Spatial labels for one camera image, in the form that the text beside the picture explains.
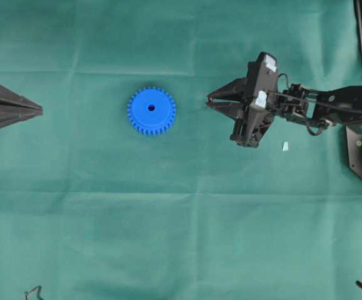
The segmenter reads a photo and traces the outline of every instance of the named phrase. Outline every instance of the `blue gear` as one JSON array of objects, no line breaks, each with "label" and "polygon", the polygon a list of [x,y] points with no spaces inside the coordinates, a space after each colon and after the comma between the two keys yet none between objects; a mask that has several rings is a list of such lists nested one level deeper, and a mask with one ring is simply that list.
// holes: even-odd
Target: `blue gear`
[{"label": "blue gear", "polygon": [[157,87],[147,87],[132,96],[128,119],[138,133],[155,136],[166,132],[175,120],[176,106],[172,97]]}]

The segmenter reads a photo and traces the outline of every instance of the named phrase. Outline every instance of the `white sticker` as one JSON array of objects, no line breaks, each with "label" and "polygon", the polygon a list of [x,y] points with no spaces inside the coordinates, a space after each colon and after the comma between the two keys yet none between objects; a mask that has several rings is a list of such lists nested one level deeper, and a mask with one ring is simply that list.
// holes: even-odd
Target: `white sticker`
[{"label": "white sticker", "polygon": [[265,61],[266,61],[266,67],[268,69],[270,69],[272,72],[275,72],[276,71],[276,60],[275,60],[275,58],[273,58],[273,57],[269,56],[268,54],[266,54]]},{"label": "white sticker", "polygon": [[258,92],[258,97],[256,98],[255,105],[262,108],[266,108],[267,105],[267,94],[263,91]]}]

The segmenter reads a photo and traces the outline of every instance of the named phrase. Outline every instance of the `cable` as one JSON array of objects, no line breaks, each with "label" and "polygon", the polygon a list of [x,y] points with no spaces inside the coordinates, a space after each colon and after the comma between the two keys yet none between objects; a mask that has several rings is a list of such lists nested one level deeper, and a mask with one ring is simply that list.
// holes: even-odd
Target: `cable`
[{"label": "cable", "polygon": [[42,290],[41,286],[36,286],[33,289],[31,289],[29,292],[25,292],[24,293],[25,300],[28,300],[29,296],[34,292],[36,292],[36,297],[38,300],[43,300],[43,298],[41,297],[41,290]]},{"label": "cable", "polygon": [[282,76],[284,76],[285,79],[286,79],[286,87],[287,87],[288,89],[290,89],[289,77],[288,77],[288,75],[287,75],[286,73],[281,73],[281,74],[278,75],[278,79],[279,79],[280,77],[282,77]]},{"label": "cable", "polygon": [[327,129],[328,127],[324,127],[324,126],[320,126],[318,128],[318,131],[317,132],[314,132],[311,130],[310,128],[310,125],[309,125],[309,119],[305,116],[305,115],[302,115],[303,118],[304,118],[304,125],[306,125],[306,128],[307,128],[307,131],[308,133],[310,133],[310,136],[319,136],[321,133],[323,133],[323,131],[325,129]]},{"label": "cable", "polygon": [[307,103],[315,103],[315,104],[320,105],[320,106],[335,109],[337,111],[344,111],[346,113],[362,114],[362,110],[359,110],[359,109],[350,109],[350,108],[338,107],[338,106],[335,106],[335,105],[326,104],[326,103],[318,102],[318,101],[315,101],[315,100],[303,99],[303,98],[299,98],[299,97],[290,96],[290,95],[287,95],[287,94],[282,94],[281,92],[268,92],[268,94],[273,94],[273,95],[277,95],[277,96],[291,98],[291,99],[295,99],[295,100],[299,100],[299,101],[303,101],[303,102],[307,102]]}]

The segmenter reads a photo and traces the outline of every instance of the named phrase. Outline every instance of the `green fabric surface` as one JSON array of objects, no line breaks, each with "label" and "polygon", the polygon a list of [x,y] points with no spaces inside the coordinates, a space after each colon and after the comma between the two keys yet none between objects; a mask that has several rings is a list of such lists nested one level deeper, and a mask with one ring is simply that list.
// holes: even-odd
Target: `green fabric surface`
[{"label": "green fabric surface", "polygon": [[[204,106],[260,51],[362,84],[352,1],[0,0],[0,83],[44,107],[0,131],[0,299],[362,299],[344,129],[244,149]],[[127,119],[145,86],[176,101],[165,135]]]}]

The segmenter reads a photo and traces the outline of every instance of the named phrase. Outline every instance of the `small white piece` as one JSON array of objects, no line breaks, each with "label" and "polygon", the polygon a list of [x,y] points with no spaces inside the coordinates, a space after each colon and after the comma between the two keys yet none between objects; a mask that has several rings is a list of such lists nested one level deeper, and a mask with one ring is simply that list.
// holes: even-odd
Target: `small white piece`
[{"label": "small white piece", "polygon": [[270,55],[266,54],[265,58],[266,67],[270,69],[272,72],[276,72],[276,60]]},{"label": "small white piece", "polygon": [[267,94],[264,91],[258,92],[258,97],[256,98],[255,105],[260,106],[261,108],[266,108],[267,105]]},{"label": "small white piece", "polygon": [[288,142],[283,142],[282,144],[282,152],[286,152],[289,151],[289,143]]}]

